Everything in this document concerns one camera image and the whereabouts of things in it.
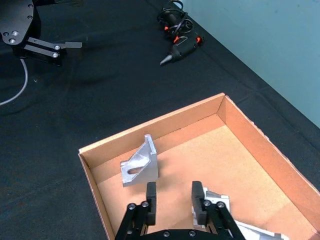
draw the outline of black fabric surface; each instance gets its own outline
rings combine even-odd
[[[221,92],[320,189],[319,128],[212,36],[159,66],[170,47],[156,21],[162,2],[38,8],[41,39],[85,47],[63,67],[27,60],[25,92],[0,107],[0,239],[106,239],[78,149]],[[1,42],[0,101],[23,74]]]

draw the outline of screw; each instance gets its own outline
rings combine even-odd
[[[133,209],[135,209],[136,208],[136,205],[134,204],[134,203],[130,203],[129,205],[128,205],[128,209],[130,209],[130,210],[133,210]]]
[[[208,207],[208,206],[211,205],[211,202],[210,202],[209,200],[205,200],[205,201],[203,202],[203,204],[204,204],[206,207]]]
[[[164,231],[164,232],[163,232],[163,236],[164,236],[165,238],[169,237],[169,236],[170,236],[170,232],[169,232],[169,231]]]
[[[194,237],[196,235],[196,232],[194,230],[189,231],[189,236]]]
[[[142,203],[142,207],[146,208],[146,207],[148,207],[148,206],[149,206],[149,203],[148,203],[147,201],[144,201],[144,202]]]
[[[218,208],[224,208],[225,207],[225,204],[222,201],[218,202],[217,205],[218,205]]]

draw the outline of cardboard box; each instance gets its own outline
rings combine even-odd
[[[320,240],[320,193],[221,93],[79,150],[105,232],[115,238],[127,204],[146,184],[122,186],[120,162],[151,134],[158,153],[156,225],[193,228],[192,181],[230,196],[236,220],[291,240]]]

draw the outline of white cable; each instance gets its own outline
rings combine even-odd
[[[24,84],[23,84],[21,90],[15,96],[13,96],[12,98],[10,98],[10,99],[8,99],[6,101],[0,102],[0,106],[3,106],[5,104],[8,104],[8,103],[12,102],[13,100],[15,100],[17,97],[19,97],[24,92],[24,90],[27,87],[27,84],[28,84],[28,69],[27,69],[27,65],[25,63],[25,60],[23,60],[22,58],[20,58],[20,61],[22,63],[23,69],[24,69]]]

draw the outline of wall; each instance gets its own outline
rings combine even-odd
[[[320,0],[183,0],[184,10],[320,127]]]

